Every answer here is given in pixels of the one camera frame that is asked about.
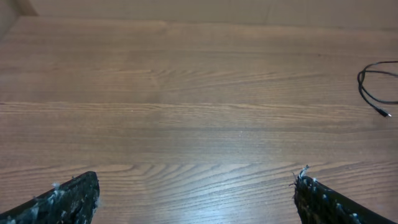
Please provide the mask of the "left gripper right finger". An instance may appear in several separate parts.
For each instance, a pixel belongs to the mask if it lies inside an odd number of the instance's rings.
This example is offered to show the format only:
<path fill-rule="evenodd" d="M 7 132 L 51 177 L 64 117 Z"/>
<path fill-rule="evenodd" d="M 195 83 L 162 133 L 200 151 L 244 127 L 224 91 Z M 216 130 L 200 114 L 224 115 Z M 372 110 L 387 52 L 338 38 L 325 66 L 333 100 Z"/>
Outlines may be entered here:
<path fill-rule="evenodd" d="M 302 224 L 395 224 L 308 176 L 308 169 L 305 166 L 293 183 L 293 200 Z"/>

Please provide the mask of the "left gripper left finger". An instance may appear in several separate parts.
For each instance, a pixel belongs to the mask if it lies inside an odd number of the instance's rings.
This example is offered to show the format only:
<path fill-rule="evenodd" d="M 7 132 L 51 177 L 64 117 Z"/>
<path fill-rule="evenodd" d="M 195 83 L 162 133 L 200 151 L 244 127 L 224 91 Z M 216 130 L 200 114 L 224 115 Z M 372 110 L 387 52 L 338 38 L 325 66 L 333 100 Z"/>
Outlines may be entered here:
<path fill-rule="evenodd" d="M 5 224 L 91 223 L 98 208 L 99 180 L 85 172 L 1 214 Z"/>

